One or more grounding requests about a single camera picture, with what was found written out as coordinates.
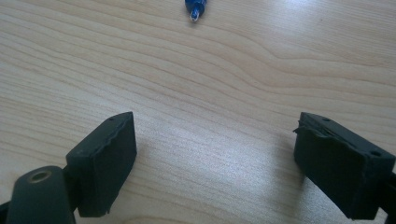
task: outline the wood grain pattern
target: wood grain pattern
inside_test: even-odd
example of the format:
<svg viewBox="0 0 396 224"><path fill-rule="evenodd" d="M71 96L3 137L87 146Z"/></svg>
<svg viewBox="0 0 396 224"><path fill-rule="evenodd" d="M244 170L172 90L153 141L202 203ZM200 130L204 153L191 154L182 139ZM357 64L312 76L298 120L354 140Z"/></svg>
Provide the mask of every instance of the wood grain pattern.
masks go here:
<svg viewBox="0 0 396 224"><path fill-rule="evenodd" d="M209 0L192 24L182 0L0 0L0 203L129 110L134 169L78 223L352 222L292 130L317 113L396 154L395 1Z"/></svg>

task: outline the wooden table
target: wooden table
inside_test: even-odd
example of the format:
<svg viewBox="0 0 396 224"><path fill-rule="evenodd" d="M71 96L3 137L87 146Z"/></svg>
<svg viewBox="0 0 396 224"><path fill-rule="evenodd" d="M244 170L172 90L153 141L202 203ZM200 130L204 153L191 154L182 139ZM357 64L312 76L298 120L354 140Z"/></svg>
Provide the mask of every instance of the wooden table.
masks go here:
<svg viewBox="0 0 396 224"><path fill-rule="evenodd" d="M134 169L78 223L352 223L292 130L316 113L396 154L396 3L209 0L191 23L182 0L0 1L0 203L125 111Z"/></svg>

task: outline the wooden surface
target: wooden surface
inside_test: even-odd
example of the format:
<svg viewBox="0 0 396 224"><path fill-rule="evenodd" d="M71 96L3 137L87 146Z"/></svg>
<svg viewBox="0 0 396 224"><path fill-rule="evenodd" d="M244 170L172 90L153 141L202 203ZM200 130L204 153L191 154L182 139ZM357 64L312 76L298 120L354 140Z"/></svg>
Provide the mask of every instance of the wooden surface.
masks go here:
<svg viewBox="0 0 396 224"><path fill-rule="evenodd" d="M0 203L130 110L134 169L78 223L352 222L292 130L317 113L396 154L396 2L209 0L192 24L183 0L0 0Z"/></svg>

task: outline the pen tip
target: pen tip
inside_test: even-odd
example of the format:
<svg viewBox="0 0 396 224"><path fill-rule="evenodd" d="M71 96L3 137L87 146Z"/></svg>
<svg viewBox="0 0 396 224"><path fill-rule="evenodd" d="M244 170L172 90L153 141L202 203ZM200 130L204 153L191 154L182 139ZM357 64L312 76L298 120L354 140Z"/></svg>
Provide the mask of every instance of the pen tip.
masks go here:
<svg viewBox="0 0 396 224"><path fill-rule="evenodd" d="M192 21L198 21L198 19L199 19L199 9L198 9L198 7L195 7L192 10L190 18L191 18Z"/></svg>

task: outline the blue marker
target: blue marker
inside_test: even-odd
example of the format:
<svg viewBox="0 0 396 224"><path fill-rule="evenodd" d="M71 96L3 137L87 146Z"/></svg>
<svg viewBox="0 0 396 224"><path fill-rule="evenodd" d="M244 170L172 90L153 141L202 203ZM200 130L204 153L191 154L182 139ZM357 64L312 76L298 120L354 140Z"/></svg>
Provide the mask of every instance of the blue marker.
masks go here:
<svg viewBox="0 0 396 224"><path fill-rule="evenodd" d="M206 0L186 0L186 8L190 12L191 20L198 21L205 12Z"/></svg>

